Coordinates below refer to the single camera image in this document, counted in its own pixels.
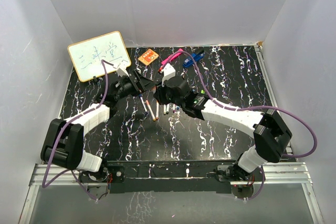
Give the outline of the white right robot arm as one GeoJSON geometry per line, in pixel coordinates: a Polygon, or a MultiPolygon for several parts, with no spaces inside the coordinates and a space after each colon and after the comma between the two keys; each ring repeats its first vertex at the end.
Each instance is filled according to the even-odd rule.
{"type": "Polygon", "coordinates": [[[217,172],[228,180],[247,180],[263,164],[278,163],[292,138],[292,133],[276,110],[240,111],[237,107],[227,106],[206,94],[193,91],[179,76],[157,84],[154,97],[159,104],[178,105],[192,118],[232,127],[254,139],[254,146],[243,152],[234,165],[217,172]]]}

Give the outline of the red orange marker pen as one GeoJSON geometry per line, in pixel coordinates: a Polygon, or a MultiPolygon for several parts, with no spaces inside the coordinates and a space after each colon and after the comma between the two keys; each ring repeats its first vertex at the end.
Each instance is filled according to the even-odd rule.
{"type": "Polygon", "coordinates": [[[154,115],[154,113],[153,113],[153,110],[152,110],[152,108],[151,108],[151,106],[150,106],[149,101],[146,100],[145,102],[146,102],[146,105],[147,105],[147,107],[148,107],[149,113],[150,113],[150,115],[151,115],[151,117],[152,117],[152,120],[153,120],[153,121],[156,121],[156,117],[155,117],[155,115],[154,115]]]}

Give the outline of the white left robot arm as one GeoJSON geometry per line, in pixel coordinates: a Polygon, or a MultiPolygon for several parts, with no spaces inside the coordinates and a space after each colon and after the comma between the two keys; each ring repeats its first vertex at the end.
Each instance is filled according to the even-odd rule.
{"type": "Polygon", "coordinates": [[[54,164],[66,170],[88,171],[96,181],[104,181],[108,168],[102,165],[101,157],[84,150],[85,135],[115,115],[119,100],[139,96],[154,87],[154,81],[135,70],[123,73],[112,84],[106,77],[104,93],[96,98],[96,103],[73,117],[52,120],[40,153],[41,160],[47,163],[45,177],[54,164]]]}

